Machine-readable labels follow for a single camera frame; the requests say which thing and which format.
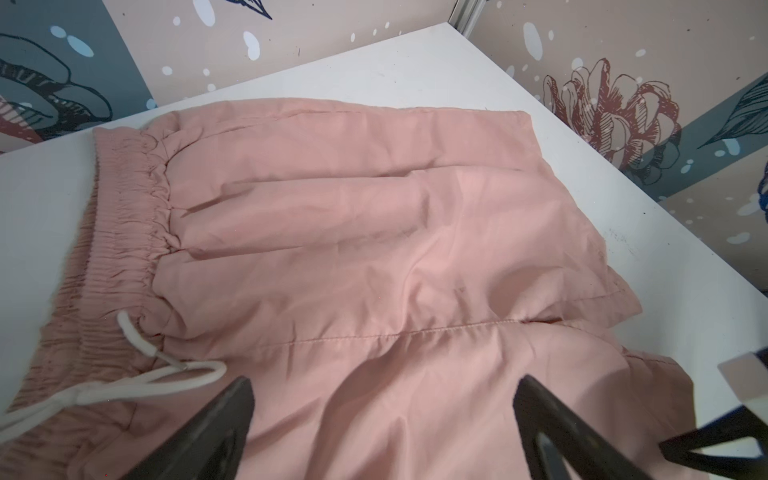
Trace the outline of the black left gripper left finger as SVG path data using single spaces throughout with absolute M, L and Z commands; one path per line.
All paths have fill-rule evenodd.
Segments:
M 251 381 L 233 380 L 126 479 L 233 479 L 243 456 L 255 400 Z

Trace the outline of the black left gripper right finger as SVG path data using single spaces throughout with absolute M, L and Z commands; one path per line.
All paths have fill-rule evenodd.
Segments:
M 513 409 L 533 479 L 649 477 L 534 377 L 519 381 Z

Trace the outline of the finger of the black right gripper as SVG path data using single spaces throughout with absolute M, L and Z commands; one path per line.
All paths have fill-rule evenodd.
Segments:
M 756 457 L 701 453 L 704 448 L 748 438 L 758 444 L 760 454 Z M 663 441 L 659 448 L 666 460 L 708 474 L 727 479 L 767 478 L 767 425 L 745 406 L 699 429 Z

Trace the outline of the pink shorts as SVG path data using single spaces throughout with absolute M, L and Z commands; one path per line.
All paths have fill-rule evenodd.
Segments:
M 532 376 L 654 479 L 673 360 L 523 112 L 220 102 L 97 128 L 93 196 L 14 400 L 5 479 L 115 479 L 237 377 L 241 479 L 525 479 Z

